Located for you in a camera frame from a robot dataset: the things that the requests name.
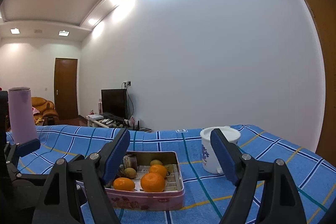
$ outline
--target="television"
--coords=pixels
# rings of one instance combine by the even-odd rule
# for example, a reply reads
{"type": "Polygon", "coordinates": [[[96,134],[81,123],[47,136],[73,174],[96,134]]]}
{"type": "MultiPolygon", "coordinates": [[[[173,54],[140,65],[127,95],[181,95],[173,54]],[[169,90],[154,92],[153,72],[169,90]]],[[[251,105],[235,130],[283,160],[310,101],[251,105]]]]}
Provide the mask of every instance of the television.
{"type": "Polygon", "coordinates": [[[101,90],[102,110],[128,119],[126,89],[101,90]]]}

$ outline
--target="blue gripper pad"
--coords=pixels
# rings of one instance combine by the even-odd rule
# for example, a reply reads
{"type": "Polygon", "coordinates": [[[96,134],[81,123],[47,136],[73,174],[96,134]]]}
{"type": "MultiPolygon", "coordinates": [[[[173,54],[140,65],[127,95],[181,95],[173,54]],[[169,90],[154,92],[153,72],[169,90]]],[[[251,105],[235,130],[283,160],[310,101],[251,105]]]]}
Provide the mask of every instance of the blue gripper pad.
{"type": "Polygon", "coordinates": [[[126,154],[129,142],[129,131],[125,128],[121,128],[114,140],[110,143],[106,143],[100,150],[99,154],[101,159],[98,176],[102,179],[104,185],[115,178],[123,157],[126,154]]]}
{"type": "Polygon", "coordinates": [[[241,176],[237,173],[237,168],[239,169],[241,166],[241,152],[235,144],[227,141],[219,128],[215,128],[211,131],[210,143],[225,177],[231,181],[233,185],[238,186],[241,181],[241,176]]]}
{"type": "Polygon", "coordinates": [[[19,144],[16,148],[16,154],[19,157],[24,157],[40,149],[40,147],[41,147],[40,141],[38,139],[33,139],[29,142],[19,144]]]}

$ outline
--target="blue plaid tablecloth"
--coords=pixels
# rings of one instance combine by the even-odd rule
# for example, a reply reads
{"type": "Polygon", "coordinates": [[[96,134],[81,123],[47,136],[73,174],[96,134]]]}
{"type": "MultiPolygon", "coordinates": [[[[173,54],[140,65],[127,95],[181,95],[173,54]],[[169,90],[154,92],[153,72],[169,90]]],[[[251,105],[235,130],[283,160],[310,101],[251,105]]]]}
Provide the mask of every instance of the blue plaid tablecloth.
{"type": "MultiPolygon", "coordinates": [[[[318,223],[336,196],[336,168],[315,153],[278,138],[253,125],[232,126],[241,132],[238,146],[254,158],[273,162],[286,161],[297,185],[307,223],[318,223]]],[[[149,212],[115,209],[121,223],[219,223],[234,187],[224,175],[214,175],[202,167],[202,129],[182,129],[145,133],[130,131],[129,151],[175,151],[180,162],[185,187],[184,207],[178,211],[149,212]]],[[[22,173],[47,174],[62,157],[70,161],[75,155],[97,152],[113,140],[118,128],[76,126],[37,127],[41,148],[20,158],[22,173]]],[[[11,133],[7,140],[13,143],[11,133]]],[[[255,222],[263,183],[257,185],[248,224],[255,222]]],[[[86,224],[93,224],[88,204],[82,206],[86,224]]]]}

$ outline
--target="wooden door frame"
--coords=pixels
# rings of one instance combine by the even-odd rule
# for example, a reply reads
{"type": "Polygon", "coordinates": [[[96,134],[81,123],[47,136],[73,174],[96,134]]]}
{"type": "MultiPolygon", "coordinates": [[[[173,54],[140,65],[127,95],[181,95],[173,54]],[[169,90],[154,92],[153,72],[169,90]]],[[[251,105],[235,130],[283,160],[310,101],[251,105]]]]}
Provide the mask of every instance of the wooden door frame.
{"type": "MultiPolygon", "coordinates": [[[[309,12],[311,14],[311,17],[313,19],[313,22],[314,22],[314,25],[315,25],[315,28],[316,28],[316,31],[317,31],[317,34],[318,34],[318,37],[319,37],[319,41],[320,41],[320,47],[321,47],[321,51],[322,51],[322,55],[323,55],[323,65],[324,65],[324,74],[326,73],[326,69],[325,69],[325,66],[326,66],[326,62],[325,62],[325,54],[323,53],[323,47],[321,45],[321,41],[323,41],[323,37],[322,37],[322,32],[321,30],[319,30],[319,27],[318,27],[318,24],[316,22],[316,19],[315,19],[315,15],[313,13],[313,10],[311,9],[309,3],[307,0],[304,0],[308,9],[309,9],[309,12]]],[[[326,117],[326,104],[327,104],[327,88],[325,87],[325,108],[324,108],[324,112],[323,112],[323,123],[322,123],[322,128],[321,128],[321,132],[320,132],[320,136],[319,136],[319,142],[318,142],[318,145],[316,147],[316,151],[318,150],[318,146],[320,144],[320,140],[321,140],[321,135],[323,134],[323,128],[324,128],[324,125],[325,125],[325,117],[326,117]]]]}
{"type": "Polygon", "coordinates": [[[55,103],[55,109],[56,109],[56,87],[55,87],[55,72],[56,72],[56,61],[58,59],[68,59],[68,60],[76,60],[76,105],[77,105],[77,114],[79,113],[78,112],[78,85],[77,85],[77,82],[78,82],[78,58],[63,58],[63,57],[56,57],[55,58],[55,65],[54,65],[54,103],[55,103]]]}

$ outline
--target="blue and white mug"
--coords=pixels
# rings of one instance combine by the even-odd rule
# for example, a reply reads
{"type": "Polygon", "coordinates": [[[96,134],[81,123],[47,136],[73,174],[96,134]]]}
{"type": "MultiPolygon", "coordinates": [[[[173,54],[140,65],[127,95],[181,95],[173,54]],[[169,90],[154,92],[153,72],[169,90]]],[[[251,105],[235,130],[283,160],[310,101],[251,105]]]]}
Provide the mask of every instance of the blue and white mug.
{"type": "Polygon", "coordinates": [[[219,128],[224,134],[228,142],[237,144],[240,138],[240,132],[229,126],[224,127],[209,127],[201,131],[200,136],[202,137],[202,161],[203,168],[213,174],[223,174],[222,168],[218,162],[218,159],[213,151],[210,143],[210,134],[215,128],[219,128]]]}

